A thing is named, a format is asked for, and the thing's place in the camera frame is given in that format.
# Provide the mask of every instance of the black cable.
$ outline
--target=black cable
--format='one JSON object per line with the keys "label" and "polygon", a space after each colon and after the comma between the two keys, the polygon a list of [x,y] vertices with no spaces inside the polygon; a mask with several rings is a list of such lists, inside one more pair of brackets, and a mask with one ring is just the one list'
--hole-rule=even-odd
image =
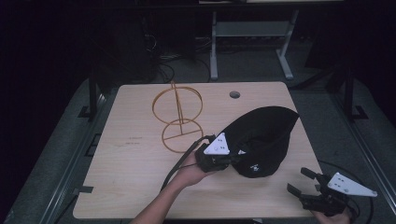
{"label": "black cable", "polygon": [[207,65],[207,63],[205,63],[205,62],[204,62],[203,60],[201,60],[201,59],[195,59],[195,61],[204,64],[204,66],[206,67],[207,73],[209,74],[209,78],[207,79],[206,82],[210,82],[210,68],[209,68],[209,66]]}
{"label": "black cable", "polygon": [[361,215],[361,208],[359,207],[358,203],[355,202],[355,200],[353,200],[353,199],[349,199],[349,200],[355,204],[356,209],[358,210],[356,215],[357,215],[357,217],[359,217]]}
{"label": "black cable", "polygon": [[168,64],[164,64],[164,63],[159,63],[159,66],[165,66],[165,67],[169,68],[172,71],[172,76],[168,77],[168,75],[166,75],[166,73],[160,68],[160,72],[162,72],[163,76],[165,77],[163,82],[164,83],[168,83],[168,82],[172,81],[174,79],[174,77],[175,77],[175,69],[172,66],[170,66]]}
{"label": "black cable", "polygon": [[[222,37],[217,37],[216,38],[216,45],[219,45],[220,40]],[[202,53],[210,53],[212,51],[212,40],[210,40],[206,45],[200,46],[195,50],[196,54],[202,54]]]}
{"label": "black cable", "polygon": [[204,52],[205,49],[210,49],[212,47],[211,38],[210,37],[205,37],[204,39],[207,39],[208,41],[206,41],[204,44],[201,44],[200,46],[195,46],[195,53]]}
{"label": "black cable", "polygon": [[66,206],[66,208],[62,211],[62,213],[58,216],[58,218],[56,218],[54,224],[59,223],[59,221],[61,220],[61,218],[64,216],[64,214],[66,213],[67,209],[69,209],[69,207],[72,205],[72,203],[78,198],[77,195],[75,195],[72,199],[72,201],[70,201],[70,203]]}
{"label": "black cable", "polygon": [[196,162],[196,163],[193,163],[193,164],[189,164],[189,165],[185,165],[185,166],[180,166],[180,167],[178,167],[177,169],[178,169],[178,170],[181,170],[181,169],[183,169],[183,168],[190,167],[190,166],[193,166],[193,165],[198,165],[198,163]]}
{"label": "black cable", "polygon": [[189,147],[189,149],[187,149],[187,151],[183,154],[183,156],[181,156],[181,158],[178,160],[178,162],[175,164],[175,166],[172,168],[172,170],[169,172],[169,174],[166,176],[165,180],[163,181],[163,186],[161,187],[162,191],[166,185],[168,184],[170,178],[173,176],[173,174],[180,168],[180,165],[183,163],[184,160],[186,160],[186,158],[192,153],[192,151],[198,147],[198,145],[205,139],[212,139],[213,136],[209,136],[206,135],[204,137],[201,137],[200,139],[198,139],[197,141],[195,141],[194,143],[192,143],[192,145]]}
{"label": "black cable", "polygon": [[110,54],[109,52],[107,52],[107,50],[105,50],[102,46],[100,46],[95,40],[93,40],[90,36],[88,36],[88,38],[91,40],[91,42],[97,47],[99,48],[99,50],[101,50],[108,58],[112,59],[114,62],[118,63],[120,65],[120,67],[122,67],[125,71],[127,71],[128,73],[130,73],[131,75],[137,75],[138,77],[140,77],[142,80],[145,80],[145,77],[141,74],[136,74],[133,71],[131,71],[131,69],[128,68],[128,66],[126,64],[124,64],[123,62],[121,62],[119,59],[117,59],[114,55]]}
{"label": "black cable", "polygon": [[245,37],[235,37],[235,38],[228,38],[225,43],[218,43],[219,41],[216,40],[218,45],[217,53],[218,54],[235,54],[242,51],[252,51],[257,50],[257,48],[253,48],[255,43],[262,42],[263,44],[269,43],[269,41],[277,40],[276,37],[270,37],[270,39],[252,39],[252,38],[245,38]]}
{"label": "black cable", "polygon": [[[159,63],[159,65],[167,66],[167,67],[171,68],[174,71],[174,69],[170,65],[167,65],[166,63],[170,63],[170,62],[177,61],[177,60],[189,60],[189,58],[186,58],[186,57],[180,55],[180,56],[177,56],[177,57],[172,58],[172,59],[166,59],[166,60],[162,61],[161,63]],[[206,82],[210,82],[210,68],[207,65],[207,63],[205,63],[201,59],[195,59],[195,61],[196,62],[200,62],[200,63],[202,63],[205,66],[205,68],[207,70],[207,73],[208,73],[208,79],[207,79]]]}
{"label": "black cable", "polygon": [[[361,181],[356,175],[352,174],[352,173],[349,172],[347,169],[345,169],[345,168],[343,168],[343,167],[341,167],[341,166],[339,166],[339,165],[336,165],[336,164],[334,164],[334,163],[327,162],[327,161],[318,160],[318,162],[321,162],[321,163],[324,163],[324,164],[333,166],[333,167],[335,167],[335,168],[337,168],[337,169],[340,169],[340,170],[346,172],[347,174],[353,176],[356,180],[358,180],[358,182],[359,182],[361,185],[364,186],[363,181]],[[373,219],[373,214],[374,214],[374,203],[373,203],[373,198],[369,197],[369,201],[370,201],[370,215],[367,217],[366,224],[369,224],[369,223],[371,222],[371,220]]]}

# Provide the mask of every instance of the cable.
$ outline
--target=cable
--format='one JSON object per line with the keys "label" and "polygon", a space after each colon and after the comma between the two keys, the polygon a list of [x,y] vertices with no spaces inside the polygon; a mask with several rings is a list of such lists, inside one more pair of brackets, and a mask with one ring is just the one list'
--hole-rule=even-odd
{"label": "cable", "polygon": [[274,42],[278,40],[278,37],[265,37],[265,38],[246,38],[242,36],[234,37],[234,38],[227,38],[227,40],[220,42],[219,40],[216,40],[216,43],[218,45],[218,54],[235,54],[238,52],[242,51],[251,51],[251,50],[256,50],[257,44],[259,45],[268,45],[269,46],[275,46],[274,44],[271,44],[271,42]]}
{"label": "cable", "polygon": [[155,47],[157,47],[157,39],[155,38],[154,35],[145,35],[145,37],[148,37],[148,41],[149,41],[151,38],[154,40],[154,44],[153,44],[153,46],[151,47],[151,49],[147,49],[149,52],[152,53],[152,52],[154,51]]}
{"label": "cable", "polygon": [[171,59],[176,59],[176,58],[179,58],[179,57],[181,57],[180,54],[162,55],[162,56],[160,56],[160,59],[171,60]]}
{"label": "cable", "polygon": [[198,162],[193,163],[193,164],[190,164],[190,165],[180,166],[180,167],[178,167],[177,169],[178,169],[178,170],[181,170],[181,169],[183,169],[183,168],[190,167],[190,166],[193,166],[193,165],[198,165]]}
{"label": "cable", "polygon": [[184,160],[186,160],[186,158],[192,153],[192,151],[198,147],[198,145],[203,141],[203,140],[212,140],[213,141],[213,135],[206,135],[204,137],[201,137],[200,139],[198,139],[197,141],[195,141],[194,143],[192,143],[192,145],[189,147],[189,149],[187,149],[187,151],[183,154],[183,156],[181,156],[181,158],[178,160],[178,162],[175,164],[175,166],[172,168],[172,170],[169,172],[169,174],[166,176],[165,180],[163,181],[163,186],[161,187],[162,191],[166,185],[168,185],[168,182],[170,180],[170,178],[173,176],[173,174],[180,169],[180,165],[183,163]]}
{"label": "cable", "polygon": [[206,67],[207,73],[209,74],[209,78],[207,79],[206,82],[210,82],[210,78],[211,78],[211,76],[210,76],[210,68],[209,68],[209,66],[207,65],[207,63],[205,63],[205,62],[204,62],[203,60],[201,60],[201,59],[195,59],[195,61],[204,64],[204,66]]}
{"label": "cable", "polygon": [[95,40],[93,40],[89,35],[88,38],[91,40],[91,42],[97,47],[99,48],[105,55],[107,55],[107,57],[109,57],[110,59],[112,59],[113,61],[117,62],[125,71],[127,71],[128,73],[132,74],[132,75],[137,75],[138,77],[140,77],[143,81],[146,80],[146,78],[144,76],[142,76],[141,74],[136,74],[133,71],[131,71],[131,69],[128,68],[128,66],[126,66],[124,63],[122,63],[120,60],[118,60],[115,56],[113,56],[112,54],[110,54],[109,52],[107,52],[102,46],[100,46]]}
{"label": "cable", "polygon": [[161,67],[159,67],[159,72],[161,73],[161,75],[163,75],[163,82],[168,83],[168,82],[172,81],[175,77],[175,69],[172,66],[170,66],[168,64],[164,64],[164,63],[159,63],[159,66],[165,66],[165,67],[171,69],[171,71],[172,71],[172,76],[168,77],[168,75],[166,75],[165,71],[163,71],[163,69],[161,69]]}
{"label": "cable", "polygon": [[[336,165],[336,164],[334,164],[334,163],[328,162],[328,161],[318,160],[318,162],[321,162],[321,163],[324,163],[324,164],[333,166],[333,167],[335,167],[335,168],[337,168],[337,169],[340,169],[340,170],[346,172],[347,174],[353,176],[356,180],[358,180],[358,182],[359,182],[361,185],[364,186],[363,181],[361,181],[356,175],[352,174],[352,173],[349,172],[347,169],[345,169],[345,168],[343,168],[343,167],[341,167],[341,166],[339,166],[339,165]],[[374,214],[374,203],[373,203],[373,198],[369,197],[369,201],[370,201],[370,215],[367,217],[366,224],[369,224],[369,223],[371,222],[371,220],[373,219],[373,214]]]}
{"label": "cable", "polygon": [[355,202],[355,200],[353,200],[353,199],[349,199],[350,201],[352,201],[354,204],[355,204],[355,206],[356,206],[356,209],[358,210],[358,212],[356,212],[356,210],[355,209],[353,209],[353,210],[351,210],[351,211],[354,211],[355,212],[355,217],[359,217],[360,215],[361,215],[361,208],[359,207],[359,205]]}
{"label": "cable", "polygon": [[204,44],[200,45],[200,46],[196,46],[195,47],[195,52],[199,53],[200,51],[204,50],[204,49],[208,49],[211,46],[212,43],[212,39],[209,37],[203,37],[203,40],[207,40]]}

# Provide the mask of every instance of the black fabric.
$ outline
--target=black fabric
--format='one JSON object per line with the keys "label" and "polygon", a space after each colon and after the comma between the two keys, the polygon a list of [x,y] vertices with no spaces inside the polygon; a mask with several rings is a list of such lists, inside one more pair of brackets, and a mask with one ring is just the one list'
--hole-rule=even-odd
{"label": "black fabric", "polygon": [[234,169],[245,177],[272,175],[285,159],[290,132],[299,115],[285,107],[267,106],[254,109],[231,123],[225,133],[231,155],[240,150],[240,162]]}

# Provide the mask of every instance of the table top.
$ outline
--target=table top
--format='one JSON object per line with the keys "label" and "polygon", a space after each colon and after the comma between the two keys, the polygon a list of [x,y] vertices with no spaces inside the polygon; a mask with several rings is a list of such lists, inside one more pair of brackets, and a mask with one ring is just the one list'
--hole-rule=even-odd
{"label": "table top", "polygon": [[[219,134],[258,107],[279,105],[296,111],[286,85],[281,82],[177,86],[191,87],[201,94],[203,110],[195,121],[204,134]],[[133,218],[158,195],[166,175],[181,157],[163,145],[165,124],[152,112],[154,98],[170,87],[152,84],[119,89],[83,184],[93,190],[79,194],[74,209],[76,218]],[[238,91],[240,97],[230,97],[231,91]],[[186,90],[179,90],[178,94],[183,117],[194,117],[200,109],[200,99]],[[164,120],[177,119],[175,94],[172,91],[164,94],[155,111]],[[196,134],[175,138],[172,146],[186,150],[199,138]],[[276,173],[250,179],[230,166],[184,189],[167,218],[309,217],[311,214],[286,189],[291,183],[303,193],[318,195],[317,182],[301,175],[301,167],[321,173],[298,119],[291,132],[288,154]]]}

